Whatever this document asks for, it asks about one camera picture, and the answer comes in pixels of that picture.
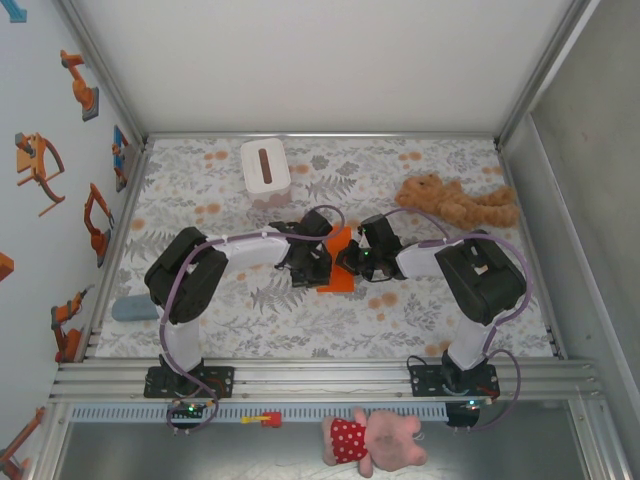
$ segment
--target black mounting plate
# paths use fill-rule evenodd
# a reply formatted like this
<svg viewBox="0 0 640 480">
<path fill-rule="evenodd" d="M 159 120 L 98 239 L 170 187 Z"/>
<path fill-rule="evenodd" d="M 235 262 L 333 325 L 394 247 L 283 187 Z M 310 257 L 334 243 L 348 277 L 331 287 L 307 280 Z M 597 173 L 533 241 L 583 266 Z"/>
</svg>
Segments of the black mounting plate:
<svg viewBox="0 0 640 480">
<path fill-rule="evenodd" d="M 442 375 L 442 365 L 411 365 L 409 375 L 414 397 L 497 398 L 500 396 L 496 367 L 489 364 L 474 376 L 472 384 L 462 392 L 453 392 L 447 388 Z"/>
<path fill-rule="evenodd" d="M 233 367 L 198 366 L 191 375 L 210 387 L 218 398 L 231 398 L 233 394 Z M 197 385 L 169 369 L 166 365 L 151 367 L 144 382 L 145 398 L 181 398 L 197 390 Z"/>
</svg>

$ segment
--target gray panel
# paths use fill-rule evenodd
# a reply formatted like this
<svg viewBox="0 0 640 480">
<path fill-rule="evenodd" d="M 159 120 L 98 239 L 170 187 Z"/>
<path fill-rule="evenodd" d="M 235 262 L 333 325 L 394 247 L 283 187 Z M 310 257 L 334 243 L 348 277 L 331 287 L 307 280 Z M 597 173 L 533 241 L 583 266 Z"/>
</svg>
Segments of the gray panel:
<svg viewBox="0 0 640 480">
<path fill-rule="evenodd" d="M 602 0 L 534 120 L 640 382 L 640 3 Z"/>
<path fill-rule="evenodd" d="M 521 403 L 495 430 L 454 435 L 444 424 L 423 424 L 424 467 L 376 479 L 539 480 L 583 478 L 573 431 L 562 408 Z M 218 424 L 193 437 L 173 437 L 162 425 L 74 424 L 58 478 L 266 479 L 360 478 L 355 464 L 322 463 L 319 424 Z"/>
<path fill-rule="evenodd" d="M 632 471 L 640 472 L 638 390 L 530 116 L 504 151 L 569 358 L 593 361 Z"/>
</svg>

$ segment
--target floral tablecloth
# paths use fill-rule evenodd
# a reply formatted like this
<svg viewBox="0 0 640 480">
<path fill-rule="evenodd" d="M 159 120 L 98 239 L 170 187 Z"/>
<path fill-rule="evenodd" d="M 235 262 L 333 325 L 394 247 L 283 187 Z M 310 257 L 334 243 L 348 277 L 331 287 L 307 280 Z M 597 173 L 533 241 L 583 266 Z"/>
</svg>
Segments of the floral tablecloth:
<svg viewBox="0 0 640 480">
<path fill-rule="evenodd" d="M 158 355 L 157 323 L 116 322 L 110 307 L 118 297 L 147 292 L 147 269 L 186 226 L 195 225 L 207 235 L 244 233 L 275 220 L 298 220 L 310 207 L 328 203 L 342 209 L 349 225 L 356 227 L 395 208 L 395 193 L 408 176 L 437 172 L 445 180 L 459 178 L 473 194 L 504 184 L 489 138 L 284 138 L 293 201 L 257 210 L 251 208 L 244 187 L 244 141 L 155 142 L 97 356 Z M 403 242 L 439 238 L 417 215 L 396 214 L 390 221 Z M 517 228 L 487 230 L 522 246 Z M 461 316 L 443 278 L 358 281 L 353 294 L 319 294 L 292 289 L 286 271 L 257 265 L 225 275 L 199 319 L 200 344 L 205 357 L 439 356 L 454 338 Z M 494 346 L 521 356 L 552 355 L 536 297 L 520 318 L 502 327 Z"/>
</svg>

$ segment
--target red polka dot dress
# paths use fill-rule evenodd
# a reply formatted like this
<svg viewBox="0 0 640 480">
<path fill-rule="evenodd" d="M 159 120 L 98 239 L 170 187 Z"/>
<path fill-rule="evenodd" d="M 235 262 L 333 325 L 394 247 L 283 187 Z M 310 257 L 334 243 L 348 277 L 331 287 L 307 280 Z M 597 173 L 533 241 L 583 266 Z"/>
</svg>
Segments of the red polka dot dress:
<svg viewBox="0 0 640 480">
<path fill-rule="evenodd" d="M 340 418 L 331 423 L 331 443 L 337 463 L 358 462 L 369 453 L 364 446 L 365 430 L 358 423 Z"/>
</svg>

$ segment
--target pink stuffed toy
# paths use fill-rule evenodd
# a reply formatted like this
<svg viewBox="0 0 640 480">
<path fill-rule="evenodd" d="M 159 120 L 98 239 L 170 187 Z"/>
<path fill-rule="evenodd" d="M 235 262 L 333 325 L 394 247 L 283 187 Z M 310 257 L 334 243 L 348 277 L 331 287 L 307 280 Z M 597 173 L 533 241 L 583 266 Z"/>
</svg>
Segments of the pink stuffed toy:
<svg viewBox="0 0 640 480">
<path fill-rule="evenodd" d="M 335 417 L 322 421 L 323 460 L 329 466 L 359 462 L 360 475 L 371 478 L 373 465 L 395 472 L 408 465 L 424 465 L 427 452 L 416 445 L 413 436 L 420 431 L 416 416 L 401 417 L 378 410 L 367 416 L 361 408 L 353 411 L 355 422 Z"/>
</svg>

